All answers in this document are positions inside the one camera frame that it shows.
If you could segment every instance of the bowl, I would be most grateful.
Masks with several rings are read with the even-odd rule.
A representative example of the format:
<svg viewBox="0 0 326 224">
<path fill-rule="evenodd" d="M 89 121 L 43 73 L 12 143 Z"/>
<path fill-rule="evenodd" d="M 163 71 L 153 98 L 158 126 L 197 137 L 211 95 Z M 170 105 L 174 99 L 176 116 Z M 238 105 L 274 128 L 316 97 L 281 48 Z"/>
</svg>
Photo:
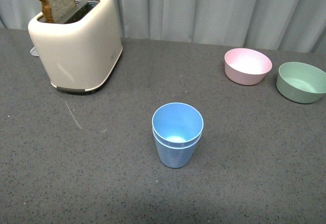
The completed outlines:
<svg viewBox="0 0 326 224">
<path fill-rule="evenodd" d="M 225 54 L 224 59 L 226 76 L 246 86 L 259 83 L 272 67 L 267 56 L 248 48 L 232 49 Z"/>
<path fill-rule="evenodd" d="M 284 63 L 279 67 L 276 87 L 294 102 L 313 103 L 326 94 L 326 73 L 305 63 Z"/>
</svg>

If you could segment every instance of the cup rim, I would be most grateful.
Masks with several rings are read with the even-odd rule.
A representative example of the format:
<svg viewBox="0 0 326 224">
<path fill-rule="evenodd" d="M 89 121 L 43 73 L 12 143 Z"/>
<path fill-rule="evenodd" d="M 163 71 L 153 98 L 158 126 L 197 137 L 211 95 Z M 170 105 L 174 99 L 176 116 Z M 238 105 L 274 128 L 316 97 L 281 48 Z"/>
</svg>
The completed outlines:
<svg viewBox="0 0 326 224">
<path fill-rule="evenodd" d="M 156 113 L 157 113 L 161 108 L 163 108 L 163 107 L 165 107 L 165 106 L 168 106 L 168 105 L 171 105 L 171 104 L 182 104 L 182 105 L 188 106 L 188 107 L 192 108 L 193 110 L 195 110 L 195 111 L 199 114 L 199 116 L 200 116 L 200 118 L 201 118 L 201 121 L 202 121 L 202 127 L 200 128 L 199 133 L 198 133 L 196 136 L 192 137 L 191 139 L 189 139 L 189 140 L 187 140 L 187 141 L 184 141 L 184 142 L 181 142 L 180 144 L 189 143 L 189 142 L 193 141 L 194 139 L 196 139 L 196 138 L 197 138 L 197 137 L 202 133 L 203 128 L 204 128 L 204 119 L 203 119 L 202 115 L 200 114 L 200 112 L 199 112 L 196 108 L 194 108 L 193 106 L 191 106 L 191 105 L 189 105 L 189 104 L 186 104 L 186 103 L 181 103 L 181 102 L 172 102 L 172 103 L 166 103 L 166 104 L 162 105 L 161 107 L 159 107 L 159 108 L 154 112 L 153 117 L 152 117 L 152 128 L 153 128 L 153 131 L 155 131 L 155 133 L 156 133 L 157 135 L 159 135 L 161 138 L 163 138 L 164 140 L 166 140 L 163 136 L 161 136 L 161 135 L 156 131 L 156 129 L 155 129 L 155 127 L 154 127 L 154 117 L 155 117 Z"/>
</svg>

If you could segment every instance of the curtain fold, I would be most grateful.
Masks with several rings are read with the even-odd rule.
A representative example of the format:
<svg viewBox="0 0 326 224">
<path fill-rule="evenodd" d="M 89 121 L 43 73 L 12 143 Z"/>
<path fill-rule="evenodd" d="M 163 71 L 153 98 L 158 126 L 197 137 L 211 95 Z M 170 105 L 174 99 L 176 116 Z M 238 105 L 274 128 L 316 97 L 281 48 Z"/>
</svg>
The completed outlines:
<svg viewBox="0 0 326 224">
<path fill-rule="evenodd" d="M 26 30 L 38 0 L 0 0 Z M 326 53 L 326 0 L 114 0 L 122 37 Z"/>
</svg>

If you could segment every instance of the cream toaster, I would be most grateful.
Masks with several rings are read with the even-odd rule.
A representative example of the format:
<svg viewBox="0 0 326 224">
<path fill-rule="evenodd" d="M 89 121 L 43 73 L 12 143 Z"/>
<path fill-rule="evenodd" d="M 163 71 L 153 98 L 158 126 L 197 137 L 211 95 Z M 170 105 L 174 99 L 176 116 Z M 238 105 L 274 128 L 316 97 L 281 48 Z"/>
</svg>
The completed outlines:
<svg viewBox="0 0 326 224">
<path fill-rule="evenodd" d="M 42 13 L 28 25 L 41 62 L 58 90 L 88 92 L 107 80 L 122 52 L 113 0 L 75 0 L 60 23 Z"/>
</svg>

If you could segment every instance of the stacked cups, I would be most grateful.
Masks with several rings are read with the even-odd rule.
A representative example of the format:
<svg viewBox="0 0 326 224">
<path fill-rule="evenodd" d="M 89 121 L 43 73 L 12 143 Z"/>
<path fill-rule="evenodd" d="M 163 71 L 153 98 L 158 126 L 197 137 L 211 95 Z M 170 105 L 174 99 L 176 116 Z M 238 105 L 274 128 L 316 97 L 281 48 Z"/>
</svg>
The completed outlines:
<svg viewBox="0 0 326 224">
<path fill-rule="evenodd" d="M 180 168 L 190 160 L 202 135 L 204 121 L 194 107 L 168 103 L 154 113 L 152 126 L 159 158 L 168 167 Z"/>
</svg>

